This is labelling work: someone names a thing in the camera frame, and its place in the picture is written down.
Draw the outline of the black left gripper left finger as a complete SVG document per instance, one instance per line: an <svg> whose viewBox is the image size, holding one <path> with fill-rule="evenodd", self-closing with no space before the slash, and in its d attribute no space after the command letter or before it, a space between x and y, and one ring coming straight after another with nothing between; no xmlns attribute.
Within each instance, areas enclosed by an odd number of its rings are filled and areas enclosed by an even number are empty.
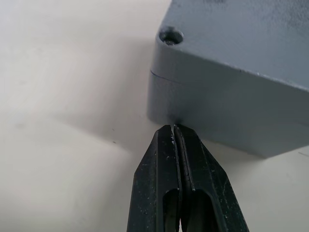
<svg viewBox="0 0 309 232"><path fill-rule="evenodd" d="M177 232L181 178L170 125L158 129L133 178L128 232Z"/></svg>

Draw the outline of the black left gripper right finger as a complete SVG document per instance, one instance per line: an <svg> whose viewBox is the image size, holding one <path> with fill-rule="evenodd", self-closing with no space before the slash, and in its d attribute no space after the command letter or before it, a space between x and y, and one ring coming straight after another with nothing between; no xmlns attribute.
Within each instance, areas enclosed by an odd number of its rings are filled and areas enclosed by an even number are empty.
<svg viewBox="0 0 309 232"><path fill-rule="evenodd" d="M176 124L184 232L247 232L248 226L225 170L197 133Z"/></svg>

